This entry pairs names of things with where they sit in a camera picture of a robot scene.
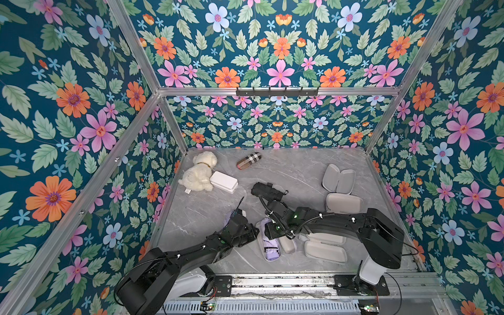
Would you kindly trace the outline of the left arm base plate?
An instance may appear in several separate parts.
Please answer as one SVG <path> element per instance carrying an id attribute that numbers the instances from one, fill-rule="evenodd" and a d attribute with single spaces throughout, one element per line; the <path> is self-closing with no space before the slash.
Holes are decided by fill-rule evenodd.
<path id="1" fill-rule="evenodd" d="M 208 278 L 202 288 L 197 292 L 201 297 L 230 297 L 232 293 L 232 276 L 211 276 Z"/>

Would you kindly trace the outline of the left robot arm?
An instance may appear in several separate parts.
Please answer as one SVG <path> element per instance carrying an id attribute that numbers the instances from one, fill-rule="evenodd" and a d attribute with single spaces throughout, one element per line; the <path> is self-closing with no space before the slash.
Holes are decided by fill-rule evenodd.
<path id="1" fill-rule="evenodd" d="M 151 249 L 119 281 L 114 299 L 130 314 L 156 314 L 180 276 L 219 262 L 258 235 L 259 229 L 237 209 L 222 230 L 206 236 L 200 244 L 176 251 Z"/>

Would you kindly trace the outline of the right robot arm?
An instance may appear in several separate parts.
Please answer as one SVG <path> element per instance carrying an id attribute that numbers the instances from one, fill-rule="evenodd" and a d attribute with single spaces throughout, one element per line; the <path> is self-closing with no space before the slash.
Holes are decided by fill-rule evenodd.
<path id="1" fill-rule="evenodd" d="M 364 245 L 368 255 L 358 278 L 370 285 L 376 285 L 387 270 L 401 267 L 404 231 L 378 209 L 357 214 L 321 212 L 309 207 L 293 211 L 283 202 L 260 201 L 272 220 L 265 226 L 265 236 L 270 240 L 283 236 L 294 239 L 301 233 L 354 238 Z"/>

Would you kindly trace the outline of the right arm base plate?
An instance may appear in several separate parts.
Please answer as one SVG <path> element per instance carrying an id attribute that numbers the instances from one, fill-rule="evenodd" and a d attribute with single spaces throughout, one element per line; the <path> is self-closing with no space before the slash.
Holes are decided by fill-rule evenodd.
<path id="1" fill-rule="evenodd" d="M 333 288 L 341 296 L 389 296 L 390 290 L 382 276 L 376 285 L 369 284 L 361 280 L 357 275 L 352 274 L 337 274 L 333 277 L 335 285 Z"/>

